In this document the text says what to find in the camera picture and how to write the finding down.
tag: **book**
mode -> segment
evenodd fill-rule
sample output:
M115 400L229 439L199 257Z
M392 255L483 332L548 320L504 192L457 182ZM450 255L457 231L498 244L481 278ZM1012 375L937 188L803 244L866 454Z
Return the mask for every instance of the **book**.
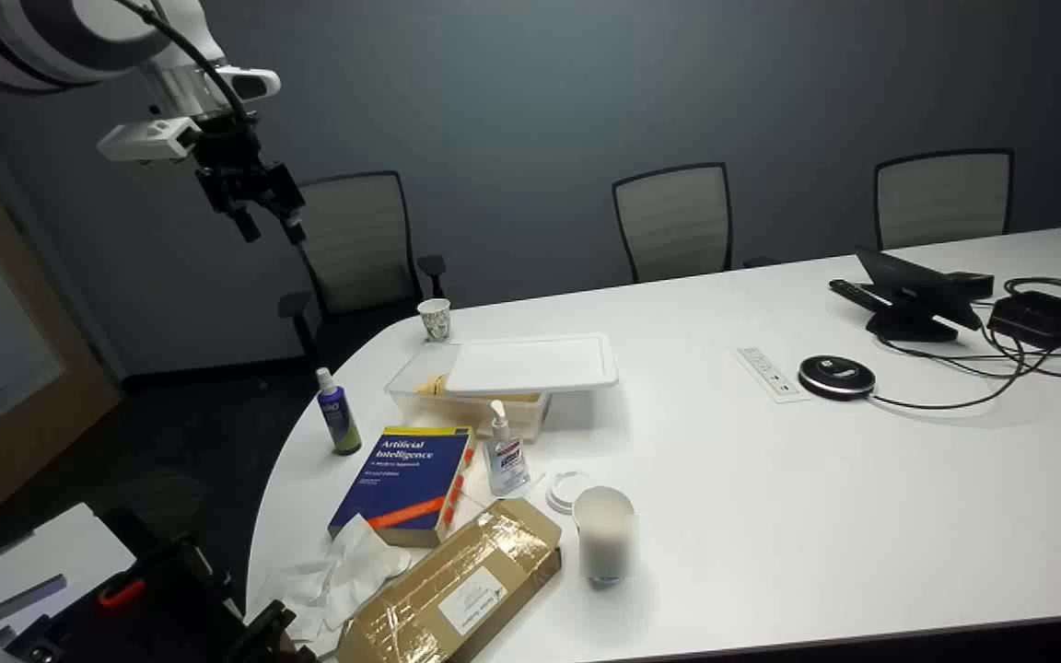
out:
M431 549L454 526L469 466L469 429L382 429L327 531L366 517L382 543Z

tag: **paper cup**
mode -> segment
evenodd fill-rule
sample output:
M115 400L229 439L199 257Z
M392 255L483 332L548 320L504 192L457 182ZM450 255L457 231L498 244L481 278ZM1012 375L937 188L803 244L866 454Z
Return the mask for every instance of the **paper cup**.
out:
M431 344L447 344L450 339L450 299L423 299L418 305L420 320L423 320L423 336Z
M613 586L632 573L635 502L613 486L582 490L573 504L590 586Z

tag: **black office chair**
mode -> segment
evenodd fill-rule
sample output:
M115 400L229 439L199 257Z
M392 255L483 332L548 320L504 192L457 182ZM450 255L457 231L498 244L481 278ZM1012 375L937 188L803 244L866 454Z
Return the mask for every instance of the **black office chair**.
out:
M729 271L733 219L721 164L614 182L613 203L635 279Z
M300 255L314 279L322 328L307 320L309 293L282 299L307 350L307 365L343 365L387 326L412 319L426 278L426 295L444 299L447 261L439 255L412 261L409 203L403 179L353 174L314 182L307 192L307 239Z
M882 164L872 211L882 249L913 249L1009 228L1012 153L937 153Z

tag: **bottle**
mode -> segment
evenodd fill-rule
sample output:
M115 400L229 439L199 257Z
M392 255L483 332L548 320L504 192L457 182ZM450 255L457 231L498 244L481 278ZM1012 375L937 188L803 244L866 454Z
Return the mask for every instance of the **bottle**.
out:
M358 454L361 439L350 418L348 390L334 384L327 370L317 370L317 405L322 405L325 424L331 429L334 454L339 459Z
M531 482L522 443L509 434L509 418L500 403L490 403L494 434L490 434L490 490L511 495Z

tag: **sticker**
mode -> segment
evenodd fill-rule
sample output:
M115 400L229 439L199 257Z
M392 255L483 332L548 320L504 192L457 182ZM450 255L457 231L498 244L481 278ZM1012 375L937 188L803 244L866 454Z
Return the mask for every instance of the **sticker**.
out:
M498 606L504 586L487 573L473 573L439 608L461 637L469 637Z

